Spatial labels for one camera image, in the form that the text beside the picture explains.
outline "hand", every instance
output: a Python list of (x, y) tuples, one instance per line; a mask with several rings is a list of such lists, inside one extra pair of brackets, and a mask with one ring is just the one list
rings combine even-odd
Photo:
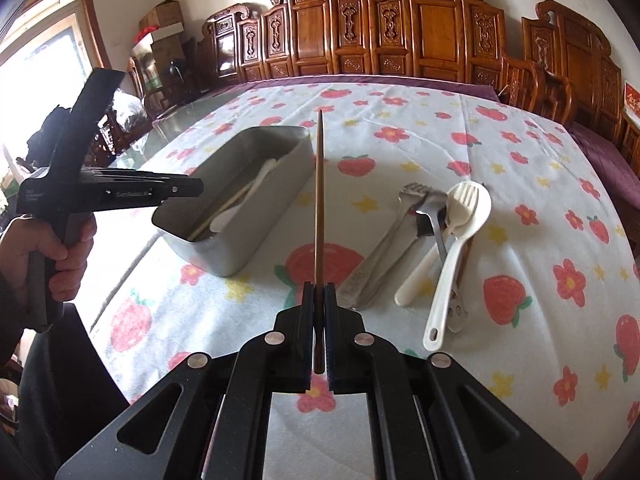
[(86, 259), (94, 246), (97, 226), (91, 215), (81, 226), (79, 242), (66, 248), (49, 224), (35, 218), (16, 218), (0, 238), (0, 274), (15, 293), (17, 301), (27, 305), (29, 253), (40, 251), (56, 261), (57, 272), (49, 280), (49, 290), (56, 301), (70, 301), (80, 288)]

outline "metal container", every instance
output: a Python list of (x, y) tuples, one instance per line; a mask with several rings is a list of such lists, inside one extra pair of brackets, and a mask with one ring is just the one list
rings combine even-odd
[[(209, 227), (188, 241), (199, 225), (255, 178), (264, 162), (278, 163), (245, 199), (222, 231)], [(202, 179), (197, 198), (168, 199), (152, 217), (178, 256), (217, 276), (238, 272), (314, 172), (309, 132), (301, 126), (256, 126), (239, 132), (203, 162), (192, 176)]]

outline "metal screw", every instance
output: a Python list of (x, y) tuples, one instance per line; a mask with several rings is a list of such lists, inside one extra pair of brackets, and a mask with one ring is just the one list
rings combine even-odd
[(204, 354), (191, 354), (187, 359), (187, 364), (191, 368), (202, 368), (207, 365), (209, 358)]
[(269, 332), (264, 336), (264, 342), (267, 345), (279, 345), (284, 342), (284, 334), (282, 332)]
[(366, 332), (360, 332), (356, 334), (356, 337), (353, 338), (356, 345), (360, 346), (371, 346), (373, 342), (376, 340), (371, 334), (367, 334)]
[(436, 368), (449, 368), (451, 366), (451, 357), (446, 354), (434, 354), (431, 356), (431, 364)]

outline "table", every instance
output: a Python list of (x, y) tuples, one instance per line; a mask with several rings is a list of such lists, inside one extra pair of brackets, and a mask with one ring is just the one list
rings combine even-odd
[[(601, 470), (638, 415), (640, 283), (620, 220), (593, 168), (559, 124), (449, 91), (311, 83), (253, 89), (208, 114), (143, 167), (190, 173), (240, 130), (301, 124), (324, 112), (326, 275), (340, 283), (396, 211), (398, 190), (483, 182), (493, 211), (460, 286), (470, 314), (443, 351), (584, 474)], [(312, 279), (310, 180), (248, 265), (217, 278), (182, 261), (151, 210), (98, 215), (77, 304), (102, 315), (91, 338), (135, 400), (190, 352), (235, 352), (273, 326)], [(400, 236), (411, 235), (411, 225)], [(393, 293), (433, 243), (419, 243), (370, 308), (367, 331), (425, 357), (437, 275), (400, 308)], [(265, 478), (368, 479), (364, 398), (337, 397), (314, 376), (273, 401)]]

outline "fork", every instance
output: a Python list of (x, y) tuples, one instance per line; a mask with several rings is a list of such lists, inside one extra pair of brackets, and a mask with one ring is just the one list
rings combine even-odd
[(396, 220), (391, 224), (389, 229), (386, 230), (382, 238), (376, 243), (373, 251), (369, 256), (364, 258), (358, 266), (353, 270), (349, 277), (342, 282), (338, 290), (336, 291), (336, 298), (338, 305), (344, 308), (355, 308), (358, 305), (360, 295), (364, 290), (367, 282), (371, 278), (376, 265), (379, 263), (385, 251), (388, 249), (391, 240), (393, 239), (396, 231), (400, 228), (404, 216), (408, 213), (409, 209), (417, 203), (419, 203), (431, 188), (412, 182), (406, 184), (398, 193), (398, 213)]

